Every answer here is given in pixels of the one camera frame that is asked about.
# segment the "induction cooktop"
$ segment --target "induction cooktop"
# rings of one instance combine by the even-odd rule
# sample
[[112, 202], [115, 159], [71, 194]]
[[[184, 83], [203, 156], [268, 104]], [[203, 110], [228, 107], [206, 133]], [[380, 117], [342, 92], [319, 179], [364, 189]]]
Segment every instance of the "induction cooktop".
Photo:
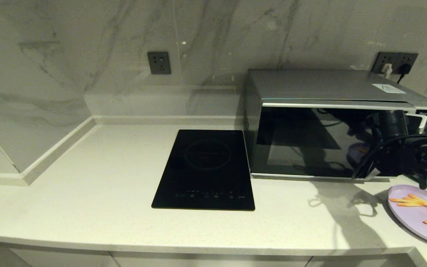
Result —
[[151, 206], [254, 211], [243, 132], [179, 130]]

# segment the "wall socket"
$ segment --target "wall socket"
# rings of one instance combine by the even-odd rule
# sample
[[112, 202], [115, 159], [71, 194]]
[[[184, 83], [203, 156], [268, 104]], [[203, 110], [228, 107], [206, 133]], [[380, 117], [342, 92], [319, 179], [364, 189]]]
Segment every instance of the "wall socket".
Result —
[[393, 68], [392, 74], [400, 74], [401, 66], [410, 64], [413, 68], [417, 57], [417, 53], [379, 52], [375, 64], [371, 68], [371, 72], [382, 73], [381, 68], [383, 68], [383, 65], [390, 63]]
[[148, 61], [151, 74], [171, 74], [167, 52], [148, 52]]

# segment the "white countertop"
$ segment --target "white countertop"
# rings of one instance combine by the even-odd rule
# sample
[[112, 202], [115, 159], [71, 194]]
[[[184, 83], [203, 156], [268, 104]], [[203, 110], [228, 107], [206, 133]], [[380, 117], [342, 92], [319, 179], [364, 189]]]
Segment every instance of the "white countertop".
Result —
[[253, 212], [151, 208], [178, 129], [233, 127], [97, 125], [31, 186], [0, 185], [0, 241], [112, 251], [409, 253], [426, 265], [427, 243], [381, 204], [390, 186], [416, 185], [405, 177], [365, 184], [252, 179]]

